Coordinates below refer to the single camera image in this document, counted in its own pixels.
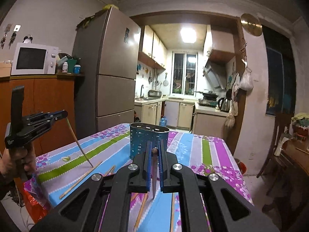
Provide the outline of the person's left hand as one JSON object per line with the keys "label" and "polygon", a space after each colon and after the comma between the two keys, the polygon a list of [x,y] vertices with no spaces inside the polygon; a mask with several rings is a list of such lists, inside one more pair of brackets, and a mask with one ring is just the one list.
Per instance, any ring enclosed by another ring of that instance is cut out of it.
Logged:
{"label": "person's left hand", "polygon": [[24,172],[31,175],[36,170],[36,155],[33,143],[16,149],[4,149],[1,158],[1,175],[6,183],[20,177]]}

